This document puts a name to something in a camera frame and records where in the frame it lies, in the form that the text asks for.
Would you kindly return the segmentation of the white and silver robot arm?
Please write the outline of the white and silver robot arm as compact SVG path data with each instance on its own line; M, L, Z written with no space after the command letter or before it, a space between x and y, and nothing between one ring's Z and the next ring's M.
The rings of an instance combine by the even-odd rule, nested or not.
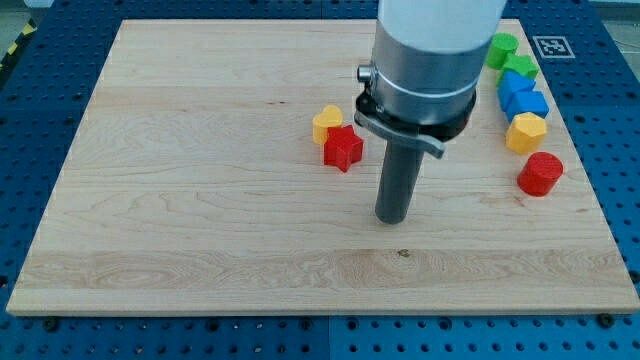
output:
M381 0L356 122L387 156L429 153L466 127L505 0Z

